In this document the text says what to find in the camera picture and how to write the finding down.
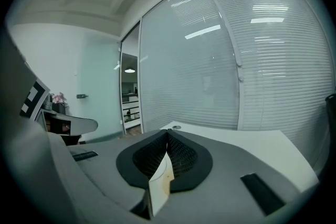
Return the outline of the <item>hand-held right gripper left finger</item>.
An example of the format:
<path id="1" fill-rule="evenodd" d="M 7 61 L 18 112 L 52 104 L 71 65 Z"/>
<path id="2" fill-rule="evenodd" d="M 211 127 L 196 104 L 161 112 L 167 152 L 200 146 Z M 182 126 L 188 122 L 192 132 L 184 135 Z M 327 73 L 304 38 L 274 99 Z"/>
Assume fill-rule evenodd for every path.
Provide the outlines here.
<path id="1" fill-rule="evenodd" d="M 166 130 L 69 146 L 91 183 L 110 201 L 145 219 L 168 199 Z"/>

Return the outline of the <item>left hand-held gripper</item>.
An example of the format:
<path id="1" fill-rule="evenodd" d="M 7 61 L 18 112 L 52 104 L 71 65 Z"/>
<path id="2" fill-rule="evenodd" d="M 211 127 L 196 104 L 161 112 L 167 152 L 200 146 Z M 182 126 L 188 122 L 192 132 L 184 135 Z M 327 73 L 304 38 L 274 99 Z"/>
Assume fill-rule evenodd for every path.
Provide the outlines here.
<path id="1" fill-rule="evenodd" d="M 94 132 L 98 122 L 41 109 L 50 89 L 28 66 L 5 26 L 1 26 L 1 115 L 11 114 L 39 124 L 50 133 L 81 136 Z"/>

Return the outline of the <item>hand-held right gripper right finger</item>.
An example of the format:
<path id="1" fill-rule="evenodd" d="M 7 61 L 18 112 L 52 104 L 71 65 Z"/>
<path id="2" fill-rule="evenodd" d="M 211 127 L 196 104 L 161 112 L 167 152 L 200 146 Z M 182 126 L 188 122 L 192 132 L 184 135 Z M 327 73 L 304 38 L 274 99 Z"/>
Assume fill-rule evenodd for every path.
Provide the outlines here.
<path id="1" fill-rule="evenodd" d="M 168 130 L 174 179 L 155 223 L 263 223 L 299 196 L 285 176 L 246 150 Z"/>

